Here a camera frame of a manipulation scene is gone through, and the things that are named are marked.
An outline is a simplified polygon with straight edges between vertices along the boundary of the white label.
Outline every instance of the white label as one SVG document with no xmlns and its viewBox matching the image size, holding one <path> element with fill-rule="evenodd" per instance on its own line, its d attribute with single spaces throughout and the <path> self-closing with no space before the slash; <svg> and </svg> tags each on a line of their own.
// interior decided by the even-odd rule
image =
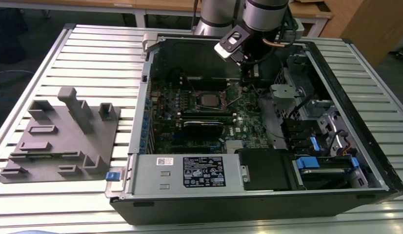
<svg viewBox="0 0 403 234">
<path fill-rule="evenodd" d="M 173 165 L 173 158 L 172 157 L 159 157 L 156 160 L 157 166 L 172 166 Z"/>
<path fill-rule="evenodd" d="M 325 16 L 325 15 L 316 15 L 317 18 L 331 18 L 331 16 Z"/>
<path fill-rule="evenodd" d="M 132 7 L 132 4 L 120 4 L 120 3 L 115 3 L 115 6 L 124 6 L 124 7 Z"/>
</svg>

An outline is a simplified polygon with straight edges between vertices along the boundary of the aluminum table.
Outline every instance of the aluminum table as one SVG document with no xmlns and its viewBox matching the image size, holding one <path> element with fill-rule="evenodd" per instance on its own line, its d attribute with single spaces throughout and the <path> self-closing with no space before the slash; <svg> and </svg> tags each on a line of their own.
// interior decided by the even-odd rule
<svg viewBox="0 0 403 234">
<path fill-rule="evenodd" d="M 188 31 L 76 25 L 64 29 L 0 129 L 0 171 L 29 121 L 32 100 L 57 98 L 75 86 L 89 105 L 121 107 L 111 167 L 125 166 L 145 32 Z M 352 44 L 340 39 L 303 38 L 316 43 L 351 101 L 403 179 L 403 105 Z M 105 190 L 121 182 L 0 183 L 0 234 L 41 230 L 56 233 L 398 233 L 403 234 L 403 196 L 361 206 L 335 217 L 189 225 L 128 225 L 108 203 Z"/>
</svg>

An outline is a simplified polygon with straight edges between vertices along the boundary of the metal bracket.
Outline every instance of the metal bracket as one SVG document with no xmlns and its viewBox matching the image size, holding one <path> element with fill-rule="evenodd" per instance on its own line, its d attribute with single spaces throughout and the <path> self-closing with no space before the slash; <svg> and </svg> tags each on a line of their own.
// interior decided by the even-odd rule
<svg viewBox="0 0 403 234">
<path fill-rule="evenodd" d="M 145 33 L 143 35 L 143 51 L 147 52 L 148 48 L 157 43 L 157 33 Z"/>
</svg>

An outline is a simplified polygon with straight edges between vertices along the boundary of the floor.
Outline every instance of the floor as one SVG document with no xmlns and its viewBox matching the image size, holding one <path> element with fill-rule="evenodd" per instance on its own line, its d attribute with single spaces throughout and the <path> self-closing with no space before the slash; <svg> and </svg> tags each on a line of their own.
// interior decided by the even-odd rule
<svg viewBox="0 0 403 234">
<path fill-rule="evenodd" d="M 95 24 L 107 26 L 135 26 L 135 17 L 115 13 L 52 11 L 51 19 L 44 19 L 40 10 L 25 10 L 24 18 L 28 32 L 20 35 L 20 42 L 27 51 L 27 58 L 12 65 L 0 64 L 0 71 L 28 70 L 35 72 L 51 49 L 65 23 Z M 191 17 L 149 16 L 148 26 L 152 28 L 189 29 Z M 403 61 L 388 55 L 376 71 L 403 102 Z M 0 126 L 12 110 L 32 75 L 27 73 L 0 74 Z"/>
</svg>

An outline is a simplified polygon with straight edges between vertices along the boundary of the side panel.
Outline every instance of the side panel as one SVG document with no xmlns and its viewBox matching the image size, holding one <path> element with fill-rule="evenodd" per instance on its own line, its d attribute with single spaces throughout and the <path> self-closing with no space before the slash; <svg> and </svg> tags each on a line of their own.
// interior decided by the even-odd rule
<svg viewBox="0 0 403 234">
<path fill-rule="evenodd" d="M 384 199 L 387 192 L 272 197 L 120 201 L 111 205 L 132 225 L 208 223 L 335 216 Z"/>
</svg>

